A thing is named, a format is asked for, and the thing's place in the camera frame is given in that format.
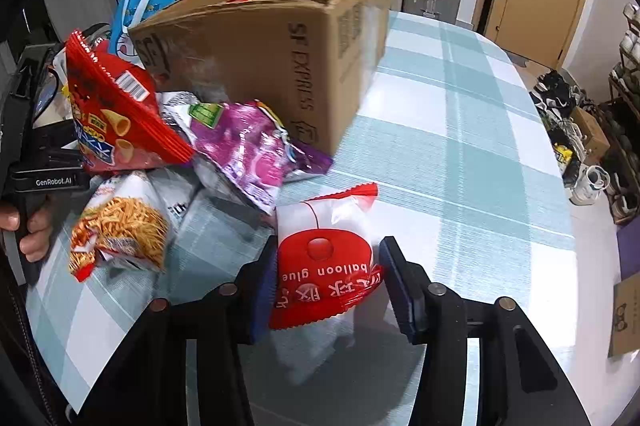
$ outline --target red snack bag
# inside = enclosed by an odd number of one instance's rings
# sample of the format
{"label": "red snack bag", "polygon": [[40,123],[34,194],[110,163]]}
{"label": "red snack bag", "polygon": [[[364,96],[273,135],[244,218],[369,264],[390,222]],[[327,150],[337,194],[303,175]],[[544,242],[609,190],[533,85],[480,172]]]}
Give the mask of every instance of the red snack bag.
{"label": "red snack bag", "polygon": [[377,184],[276,208],[278,288],[270,327],[286,329],[342,314],[380,285],[366,212]]}
{"label": "red snack bag", "polygon": [[78,31],[65,48],[71,108],[88,170],[139,170],[190,160],[193,149],[158,115],[148,72],[92,51]]}

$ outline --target checkered tablecloth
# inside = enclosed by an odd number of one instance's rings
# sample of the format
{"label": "checkered tablecloth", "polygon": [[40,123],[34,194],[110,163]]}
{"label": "checkered tablecloth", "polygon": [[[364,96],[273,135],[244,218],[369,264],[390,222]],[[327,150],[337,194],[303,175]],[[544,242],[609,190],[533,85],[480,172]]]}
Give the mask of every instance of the checkered tablecloth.
{"label": "checkered tablecloth", "polygon": [[[279,202],[369,181],[380,187],[370,213],[379,237],[395,236],[407,260],[462,297],[513,297],[568,368],[577,271],[567,201],[545,130],[500,48],[459,27],[392,14],[385,56],[334,167],[288,184]],[[75,410],[151,299],[202,297],[255,259],[270,233],[253,210],[199,191],[166,274],[96,269],[81,284],[67,262],[85,201],[76,201],[27,300],[38,348]],[[399,333],[381,287],[341,316],[271,332],[241,355],[259,425],[404,425],[424,347]],[[471,343],[469,425],[478,363]]]}

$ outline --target green label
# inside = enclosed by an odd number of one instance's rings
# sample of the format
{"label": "green label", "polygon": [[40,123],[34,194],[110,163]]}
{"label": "green label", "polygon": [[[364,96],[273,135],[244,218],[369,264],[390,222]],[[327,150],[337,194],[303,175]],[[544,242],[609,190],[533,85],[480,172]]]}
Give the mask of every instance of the green label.
{"label": "green label", "polygon": [[220,104],[206,102],[189,107],[189,115],[209,128],[215,128],[220,120],[224,107]]}

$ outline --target blue gift bag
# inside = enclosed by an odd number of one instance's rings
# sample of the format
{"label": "blue gift bag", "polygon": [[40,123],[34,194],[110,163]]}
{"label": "blue gift bag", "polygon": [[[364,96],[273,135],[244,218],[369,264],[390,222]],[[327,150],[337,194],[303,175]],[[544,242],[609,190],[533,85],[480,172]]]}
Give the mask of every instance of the blue gift bag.
{"label": "blue gift bag", "polygon": [[120,0],[111,23],[109,53],[145,68],[129,38],[128,28],[153,16],[175,0]]}

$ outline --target brown cardboard box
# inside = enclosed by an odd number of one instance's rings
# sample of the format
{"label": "brown cardboard box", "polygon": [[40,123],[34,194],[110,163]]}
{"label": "brown cardboard box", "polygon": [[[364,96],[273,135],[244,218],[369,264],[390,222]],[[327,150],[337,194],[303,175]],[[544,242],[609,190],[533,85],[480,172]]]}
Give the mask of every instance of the brown cardboard box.
{"label": "brown cardboard box", "polygon": [[598,121],[593,115],[578,107],[575,107],[571,112],[571,118],[580,128],[582,135],[586,137],[583,142],[584,149],[587,151],[587,158],[584,163],[588,166],[599,163],[609,149],[609,141]]}
{"label": "brown cardboard box", "polygon": [[333,154],[385,49],[390,0],[178,0],[129,34],[162,91],[257,98]]}
{"label": "brown cardboard box", "polygon": [[640,348],[640,272],[618,283],[613,291],[609,356],[619,356]]}

